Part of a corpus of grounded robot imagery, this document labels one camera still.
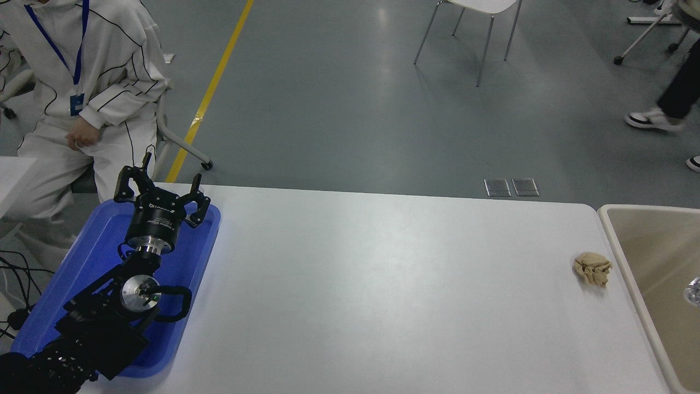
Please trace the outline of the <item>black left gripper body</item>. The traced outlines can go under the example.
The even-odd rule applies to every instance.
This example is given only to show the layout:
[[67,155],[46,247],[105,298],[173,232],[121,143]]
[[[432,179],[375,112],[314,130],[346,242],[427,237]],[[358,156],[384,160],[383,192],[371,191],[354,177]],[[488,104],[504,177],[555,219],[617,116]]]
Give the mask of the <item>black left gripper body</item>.
[[138,195],[131,201],[133,216],[126,232],[126,244],[145,245],[147,239],[160,240],[165,247],[177,245],[178,233],[187,216],[185,206],[193,200],[167,190]]

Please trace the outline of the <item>person's left hand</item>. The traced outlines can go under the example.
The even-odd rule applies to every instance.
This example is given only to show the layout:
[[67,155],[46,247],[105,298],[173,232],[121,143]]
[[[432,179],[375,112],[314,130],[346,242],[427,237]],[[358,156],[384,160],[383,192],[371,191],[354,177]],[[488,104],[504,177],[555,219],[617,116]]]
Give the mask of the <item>person's left hand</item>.
[[78,115],[70,131],[66,134],[67,145],[72,150],[95,146],[100,139],[100,134],[100,129],[92,126],[81,115]]

